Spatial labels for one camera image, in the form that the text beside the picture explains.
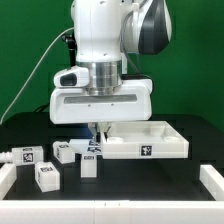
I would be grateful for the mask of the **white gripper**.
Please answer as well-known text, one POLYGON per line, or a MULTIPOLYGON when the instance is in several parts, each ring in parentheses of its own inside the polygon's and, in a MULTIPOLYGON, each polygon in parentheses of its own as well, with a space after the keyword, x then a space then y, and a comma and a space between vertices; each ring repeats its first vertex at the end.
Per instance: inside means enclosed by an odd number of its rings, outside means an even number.
POLYGON ((151 117, 151 79, 124 80, 114 93, 101 96, 90 95, 89 84, 90 74, 86 68, 73 66, 55 74, 55 89, 50 97, 50 119, 54 124, 89 123, 88 129, 97 141, 95 123, 103 122, 100 131, 108 135, 111 122, 151 117))

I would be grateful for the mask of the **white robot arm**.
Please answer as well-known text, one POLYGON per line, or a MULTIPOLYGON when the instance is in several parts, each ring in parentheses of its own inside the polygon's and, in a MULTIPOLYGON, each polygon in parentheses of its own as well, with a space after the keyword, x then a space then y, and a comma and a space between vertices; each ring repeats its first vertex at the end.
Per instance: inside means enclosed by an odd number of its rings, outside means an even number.
POLYGON ((143 121, 152 115, 152 81, 122 72, 128 55, 154 55, 170 42, 166 0, 74 0, 76 65, 54 76, 50 119, 55 124, 143 121))

